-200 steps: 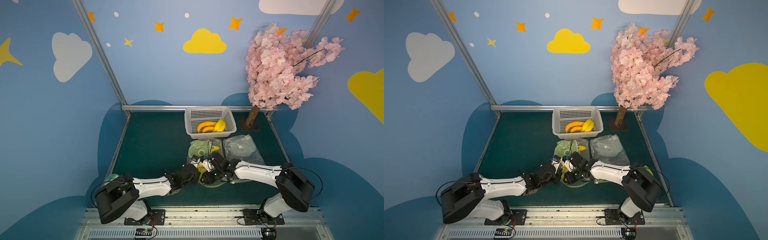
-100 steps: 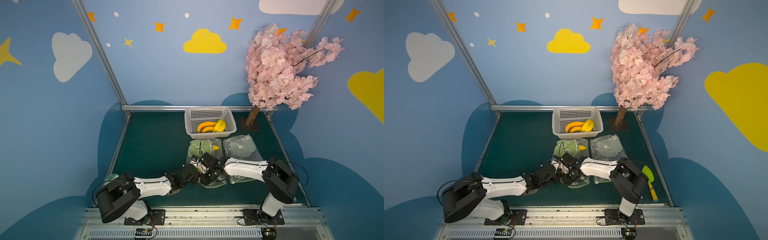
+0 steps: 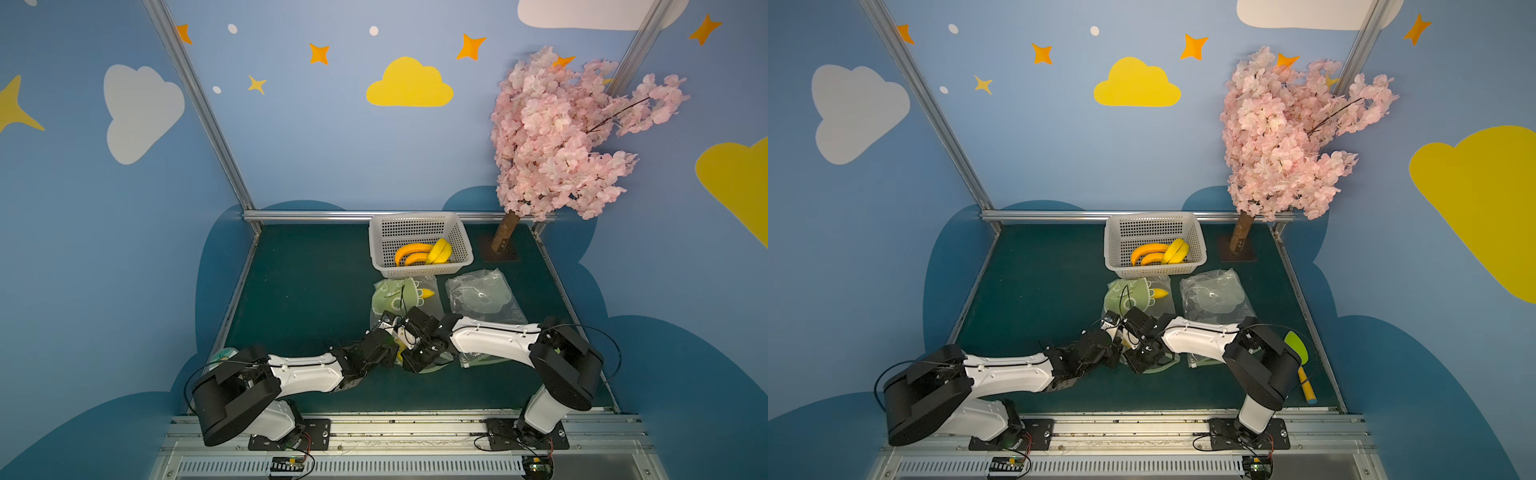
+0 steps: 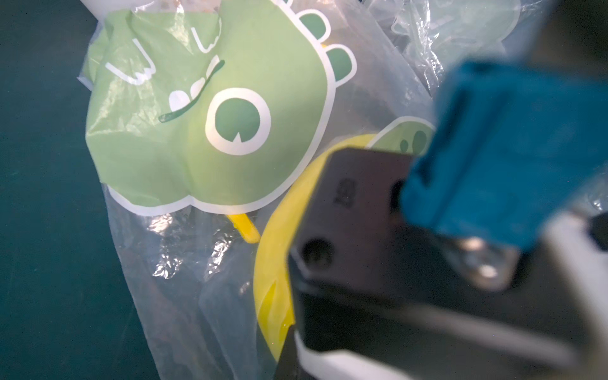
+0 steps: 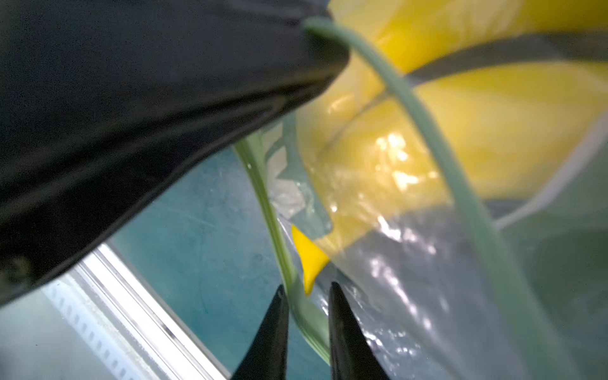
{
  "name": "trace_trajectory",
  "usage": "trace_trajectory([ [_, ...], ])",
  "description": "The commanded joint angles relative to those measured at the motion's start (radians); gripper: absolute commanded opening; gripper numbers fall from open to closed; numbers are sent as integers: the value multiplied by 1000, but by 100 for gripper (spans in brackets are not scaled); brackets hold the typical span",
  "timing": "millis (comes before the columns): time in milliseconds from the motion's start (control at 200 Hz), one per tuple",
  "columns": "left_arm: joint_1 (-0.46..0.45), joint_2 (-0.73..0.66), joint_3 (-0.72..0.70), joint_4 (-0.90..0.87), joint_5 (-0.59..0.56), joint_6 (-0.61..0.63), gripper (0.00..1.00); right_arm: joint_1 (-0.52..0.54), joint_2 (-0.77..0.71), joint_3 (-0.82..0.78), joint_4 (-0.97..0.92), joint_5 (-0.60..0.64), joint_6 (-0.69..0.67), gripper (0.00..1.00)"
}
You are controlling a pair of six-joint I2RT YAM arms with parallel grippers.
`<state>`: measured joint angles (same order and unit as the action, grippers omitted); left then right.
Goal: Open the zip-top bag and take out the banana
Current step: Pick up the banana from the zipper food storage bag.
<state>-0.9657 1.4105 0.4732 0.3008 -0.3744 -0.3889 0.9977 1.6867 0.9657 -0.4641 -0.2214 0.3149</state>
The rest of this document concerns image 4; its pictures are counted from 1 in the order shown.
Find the yellow banana bunch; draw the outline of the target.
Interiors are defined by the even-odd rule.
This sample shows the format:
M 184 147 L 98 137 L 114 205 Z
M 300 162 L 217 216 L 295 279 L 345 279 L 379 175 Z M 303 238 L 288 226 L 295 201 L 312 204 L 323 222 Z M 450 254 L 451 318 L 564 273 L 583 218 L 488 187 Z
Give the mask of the yellow banana bunch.
M 375 137 L 365 134 L 345 139 L 319 155 L 291 185 L 260 233 L 245 214 L 228 215 L 247 243 L 257 244 L 253 270 L 253 297 L 256 319 L 274 359 L 279 359 L 288 329 L 295 317 L 288 281 L 287 255 L 307 203 L 321 175 L 326 159 L 343 148 L 363 148 Z

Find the green printed zip-top bag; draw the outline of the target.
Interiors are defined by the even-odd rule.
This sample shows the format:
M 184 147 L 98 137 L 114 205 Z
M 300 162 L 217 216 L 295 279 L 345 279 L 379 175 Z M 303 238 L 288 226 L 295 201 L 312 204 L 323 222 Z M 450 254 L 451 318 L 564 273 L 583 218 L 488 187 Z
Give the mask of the green printed zip-top bag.
M 85 140 L 163 379 L 270 379 L 260 233 L 347 138 L 419 154 L 432 98 L 358 1 L 148 1 L 108 13 L 82 68 Z

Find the clear zip-top bag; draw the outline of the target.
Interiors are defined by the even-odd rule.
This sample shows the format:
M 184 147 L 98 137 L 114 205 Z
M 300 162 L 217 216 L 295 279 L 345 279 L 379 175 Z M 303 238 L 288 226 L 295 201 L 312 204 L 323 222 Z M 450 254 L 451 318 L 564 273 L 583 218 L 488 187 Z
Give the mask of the clear zip-top bag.
M 521 0 L 364 2 L 430 94 L 465 60 L 521 59 L 555 5 Z

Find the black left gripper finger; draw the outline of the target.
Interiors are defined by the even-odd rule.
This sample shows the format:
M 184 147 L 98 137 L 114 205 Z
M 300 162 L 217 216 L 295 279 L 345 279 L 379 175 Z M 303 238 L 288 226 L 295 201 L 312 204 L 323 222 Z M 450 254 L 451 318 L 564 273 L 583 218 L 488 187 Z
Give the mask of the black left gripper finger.
M 274 380 L 298 380 L 299 361 L 295 343 L 295 325 L 288 329 L 288 334 L 280 353 L 275 369 Z

